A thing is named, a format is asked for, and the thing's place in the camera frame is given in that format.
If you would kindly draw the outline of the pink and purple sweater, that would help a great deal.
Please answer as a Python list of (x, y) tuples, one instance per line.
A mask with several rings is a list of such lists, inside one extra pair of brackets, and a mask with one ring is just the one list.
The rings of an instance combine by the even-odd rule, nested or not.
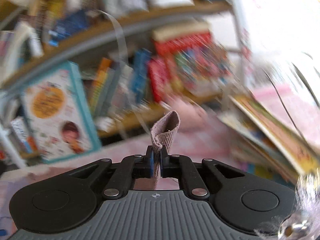
[(159, 119), (151, 128), (150, 136), (152, 148), (154, 151), (154, 170), (152, 178), (136, 179), (134, 190), (155, 190), (160, 178), (160, 152), (166, 148), (170, 152), (172, 148), (175, 135), (180, 127), (180, 117), (176, 111), (170, 111), (161, 119)]

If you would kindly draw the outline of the stack of children's books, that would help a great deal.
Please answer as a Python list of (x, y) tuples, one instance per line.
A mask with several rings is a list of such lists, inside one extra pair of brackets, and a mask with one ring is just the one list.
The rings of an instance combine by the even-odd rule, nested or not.
[(285, 84), (229, 96), (219, 119), (261, 148), (260, 155), (293, 183), (319, 168), (319, 107)]

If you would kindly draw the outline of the teal children's sound book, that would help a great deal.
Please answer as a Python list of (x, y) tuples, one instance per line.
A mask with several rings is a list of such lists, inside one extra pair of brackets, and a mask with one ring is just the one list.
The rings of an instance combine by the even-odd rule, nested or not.
[(33, 78), (22, 87), (21, 100), (44, 163), (101, 148), (77, 64), (66, 61)]

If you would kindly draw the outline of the pink plush pig toy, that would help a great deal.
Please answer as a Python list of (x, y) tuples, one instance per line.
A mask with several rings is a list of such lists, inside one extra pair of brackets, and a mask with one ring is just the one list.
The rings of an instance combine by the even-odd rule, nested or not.
[(198, 104), (174, 96), (168, 98), (168, 105), (172, 111), (176, 111), (180, 117), (180, 129), (191, 131), (204, 128), (208, 121), (207, 112)]

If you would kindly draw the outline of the row of thin books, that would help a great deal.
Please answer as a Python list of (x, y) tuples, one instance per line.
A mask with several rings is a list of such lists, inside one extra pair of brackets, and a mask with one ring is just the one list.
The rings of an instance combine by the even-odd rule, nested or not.
[(88, 104), (93, 118), (114, 116), (139, 105), (148, 84), (148, 62), (151, 52), (135, 52), (131, 64), (121, 64), (103, 57), (88, 92)]

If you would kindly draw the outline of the colourful bead flower ornament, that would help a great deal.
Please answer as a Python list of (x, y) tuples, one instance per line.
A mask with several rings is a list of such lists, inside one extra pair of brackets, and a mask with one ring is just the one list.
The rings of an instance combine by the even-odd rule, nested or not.
[(184, 89), (197, 98), (220, 94), (232, 75), (227, 51), (220, 44), (187, 48), (176, 52), (174, 60)]

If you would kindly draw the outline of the wooden bookshelf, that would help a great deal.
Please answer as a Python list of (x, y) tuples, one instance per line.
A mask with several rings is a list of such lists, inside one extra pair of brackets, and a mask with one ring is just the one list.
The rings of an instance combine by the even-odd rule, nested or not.
[[(234, 14), (236, 12), (234, 1), (197, 1), (193, 6), (152, 9), (134, 13), (119, 19), (118, 22), (130, 49), (146, 48), (154, 51), (151, 39), (153, 29), (186, 20), (200, 20), (204, 16), (212, 16), (224, 11)], [(118, 60), (121, 55), (123, 51), (118, 49), (112, 23), (110, 21), (100, 22), (87, 31), (63, 41), (43, 57), (30, 61), (13, 77), (5, 81), (1, 95), (1, 113), (9, 108), (9, 103), (19, 94), (22, 85), (25, 85), (32, 77), (38, 77), (61, 62), (70, 60), (77, 63), (82, 70), (88, 70), (98, 66), (103, 57)]]

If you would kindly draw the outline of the red idiom dictionary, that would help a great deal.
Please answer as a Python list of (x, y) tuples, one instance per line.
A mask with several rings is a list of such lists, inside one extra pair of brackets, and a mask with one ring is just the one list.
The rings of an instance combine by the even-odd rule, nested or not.
[(156, 103), (164, 101), (170, 89), (167, 67), (161, 57), (154, 56), (148, 62), (148, 75), (153, 100)]

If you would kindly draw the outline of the big red dictionary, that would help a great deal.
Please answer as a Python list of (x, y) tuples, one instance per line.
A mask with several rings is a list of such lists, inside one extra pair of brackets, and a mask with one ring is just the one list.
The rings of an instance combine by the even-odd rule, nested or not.
[(184, 21), (154, 29), (152, 39), (156, 53), (165, 56), (193, 46), (208, 45), (212, 35), (208, 22)]

